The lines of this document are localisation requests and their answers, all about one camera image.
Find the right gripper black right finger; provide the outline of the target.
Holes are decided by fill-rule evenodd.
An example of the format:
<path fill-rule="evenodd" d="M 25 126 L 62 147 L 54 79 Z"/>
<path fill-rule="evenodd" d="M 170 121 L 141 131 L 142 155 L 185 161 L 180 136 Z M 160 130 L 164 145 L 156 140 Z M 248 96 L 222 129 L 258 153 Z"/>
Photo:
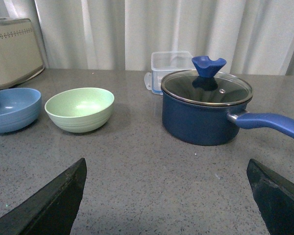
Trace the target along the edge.
<path fill-rule="evenodd" d="M 254 201 L 271 235 L 294 235 L 294 183 L 255 159 L 246 174 Z"/>

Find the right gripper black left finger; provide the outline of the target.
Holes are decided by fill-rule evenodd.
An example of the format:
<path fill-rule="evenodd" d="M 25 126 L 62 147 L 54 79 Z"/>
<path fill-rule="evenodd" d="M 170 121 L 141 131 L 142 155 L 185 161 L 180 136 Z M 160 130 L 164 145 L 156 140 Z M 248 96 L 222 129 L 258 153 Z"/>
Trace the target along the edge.
<path fill-rule="evenodd" d="M 81 158 L 0 218 L 0 235 L 69 235 L 87 176 Z"/>

